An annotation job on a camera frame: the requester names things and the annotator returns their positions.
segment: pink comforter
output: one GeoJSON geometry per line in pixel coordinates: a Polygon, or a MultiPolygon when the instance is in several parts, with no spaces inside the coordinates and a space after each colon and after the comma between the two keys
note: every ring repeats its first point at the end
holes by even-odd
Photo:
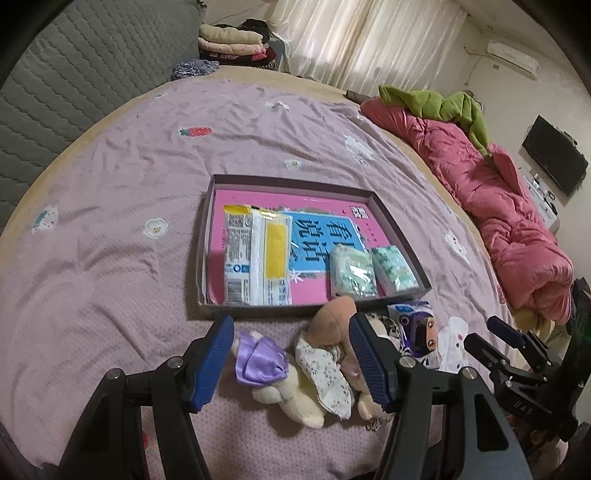
{"type": "Polygon", "coordinates": [[[380,98],[363,103],[361,111],[409,142],[472,215],[512,307],[566,323],[573,264],[544,226],[509,154],[491,144],[491,163],[455,124],[418,118],[380,98]]]}

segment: gray quilted mattress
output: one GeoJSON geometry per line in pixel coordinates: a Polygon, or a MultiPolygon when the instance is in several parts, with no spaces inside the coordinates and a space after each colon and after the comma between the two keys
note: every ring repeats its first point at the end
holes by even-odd
{"type": "Polygon", "coordinates": [[[199,56],[199,0],[74,0],[0,89],[0,233],[41,172],[76,138],[199,56]]]}

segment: packaged snack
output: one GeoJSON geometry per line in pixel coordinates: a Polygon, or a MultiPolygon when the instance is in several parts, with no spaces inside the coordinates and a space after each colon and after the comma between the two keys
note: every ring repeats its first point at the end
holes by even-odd
{"type": "Polygon", "coordinates": [[[395,245],[371,249],[375,276],[388,296],[418,287],[418,281],[395,245]]]}
{"type": "Polygon", "coordinates": [[[330,291],[356,300],[378,296],[371,255],[336,244],[330,251],[330,291]]]}
{"type": "Polygon", "coordinates": [[[412,355],[426,367],[439,368],[437,325],[429,302],[409,301],[388,305],[388,314],[397,323],[401,351],[412,355]]]}
{"type": "Polygon", "coordinates": [[[291,217],[226,205],[225,304],[290,305],[291,217]]]}

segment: air conditioner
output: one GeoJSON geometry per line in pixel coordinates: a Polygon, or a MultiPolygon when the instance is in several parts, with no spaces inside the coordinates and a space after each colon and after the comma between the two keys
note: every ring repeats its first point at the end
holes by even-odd
{"type": "Polygon", "coordinates": [[[488,42],[487,52],[494,57],[505,60],[511,65],[518,67],[520,70],[523,70],[522,73],[537,80],[540,64],[535,58],[529,56],[527,53],[523,53],[509,45],[494,40],[488,42]]]}

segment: green blanket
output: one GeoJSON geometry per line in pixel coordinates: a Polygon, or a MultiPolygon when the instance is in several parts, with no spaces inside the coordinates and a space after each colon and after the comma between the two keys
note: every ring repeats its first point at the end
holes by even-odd
{"type": "Polygon", "coordinates": [[[457,92],[444,98],[433,90],[407,92],[400,88],[380,85],[379,95],[385,105],[403,106],[413,115],[442,122],[458,122],[472,145],[487,156],[486,146],[490,143],[482,110],[474,98],[464,92],[457,92]]]}

